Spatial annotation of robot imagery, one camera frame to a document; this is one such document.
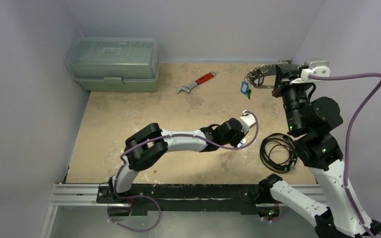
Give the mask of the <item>green translucent plastic toolbox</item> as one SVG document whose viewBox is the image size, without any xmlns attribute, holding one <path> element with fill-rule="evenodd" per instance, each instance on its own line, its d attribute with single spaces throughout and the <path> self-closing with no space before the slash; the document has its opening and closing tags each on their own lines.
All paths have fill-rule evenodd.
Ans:
<svg viewBox="0 0 381 238">
<path fill-rule="evenodd" d="M 154 38 L 81 37 L 72 46 L 67 66 L 87 91 L 155 92 L 159 60 Z"/>
</svg>

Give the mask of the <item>key with blue tag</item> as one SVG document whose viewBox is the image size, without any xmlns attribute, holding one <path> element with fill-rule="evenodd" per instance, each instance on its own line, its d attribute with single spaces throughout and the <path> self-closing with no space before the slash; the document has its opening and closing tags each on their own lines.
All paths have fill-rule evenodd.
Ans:
<svg viewBox="0 0 381 238">
<path fill-rule="evenodd" d="M 249 84 L 246 82 L 246 81 L 242 81 L 242 83 L 241 83 L 241 87 L 240 87 L 240 92 L 242 93 L 242 94 L 247 94 L 247 92 L 249 91 L 249 89 L 250 89 L 250 86 L 249 86 Z"/>
</svg>

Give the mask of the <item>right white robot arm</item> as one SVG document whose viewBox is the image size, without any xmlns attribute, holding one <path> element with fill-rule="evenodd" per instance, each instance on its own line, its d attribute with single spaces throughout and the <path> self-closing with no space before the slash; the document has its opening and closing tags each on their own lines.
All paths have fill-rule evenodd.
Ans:
<svg viewBox="0 0 381 238">
<path fill-rule="evenodd" d="M 314 175 L 327 200 L 321 204 L 271 174 L 259 182 L 257 203 L 281 202 L 306 219 L 320 238 L 374 237 L 381 223 L 363 210 L 348 178 L 343 156 L 331 131 L 343 123 L 339 105 L 329 97 L 311 100 L 315 82 L 329 79 L 326 64 L 276 64 L 272 95 L 282 98 L 289 135 L 304 166 Z"/>
</svg>

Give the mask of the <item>aluminium side rail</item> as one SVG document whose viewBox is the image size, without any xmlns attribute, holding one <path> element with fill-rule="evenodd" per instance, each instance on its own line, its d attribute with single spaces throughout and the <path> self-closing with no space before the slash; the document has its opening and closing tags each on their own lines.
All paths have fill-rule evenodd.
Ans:
<svg viewBox="0 0 381 238">
<path fill-rule="evenodd" d="M 304 86 L 305 84 L 291 84 L 291 86 Z M 312 152 L 309 150 L 306 142 L 310 137 L 306 136 L 312 132 L 309 128 L 307 112 L 308 107 L 311 105 L 311 97 L 316 90 L 314 83 L 309 83 L 312 86 L 307 90 L 307 97 L 302 96 L 296 89 L 290 89 L 286 91 L 281 98 L 283 102 L 283 108 L 285 111 L 286 121 L 288 125 L 288 134 L 292 137 L 299 137 L 294 141 L 294 147 L 296 148 L 298 157 L 302 160 L 304 166 L 308 168 L 318 168 L 319 163 Z"/>
</svg>

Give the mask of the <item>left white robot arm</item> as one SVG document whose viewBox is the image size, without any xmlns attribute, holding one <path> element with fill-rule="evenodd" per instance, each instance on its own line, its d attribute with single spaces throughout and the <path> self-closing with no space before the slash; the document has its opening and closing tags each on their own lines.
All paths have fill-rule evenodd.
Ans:
<svg viewBox="0 0 381 238">
<path fill-rule="evenodd" d="M 255 119 L 250 115 L 188 132 L 165 130 L 159 124 L 151 123 L 126 140 L 121 154 L 122 165 L 109 180 L 109 197 L 116 203 L 124 202 L 139 172 L 152 167 L 166 153 L 237 149 L 254 125 Z"/>
</svg>

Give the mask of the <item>red handled adjustable wrench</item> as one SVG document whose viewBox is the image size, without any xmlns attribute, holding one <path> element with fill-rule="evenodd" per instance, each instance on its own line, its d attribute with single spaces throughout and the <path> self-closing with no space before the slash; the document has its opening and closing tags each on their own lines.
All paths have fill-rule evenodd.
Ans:
<svg viewBox="0 0 381 238">
<path fill-rule="evenodd" d="M 215 77 L 217 75 L 216 72 L 212 71 L 212 72 L 209 72 L 203 76 L 201 76 L 200 78 L 198 78 L 197 80 L 195 80 L 194 82 L 192 82 L 191 84 L 189 85 L 186 85 L 186 86 L 179 86 L 177 88 L 177 93 L 179 94 L 180 92 L 186 92 L 186 93 L 190 93 L 192 91 L 192 89 L 204 82 L 207 82 L 208 80 L 212 79 L 213 77 Z"/>
</svg>

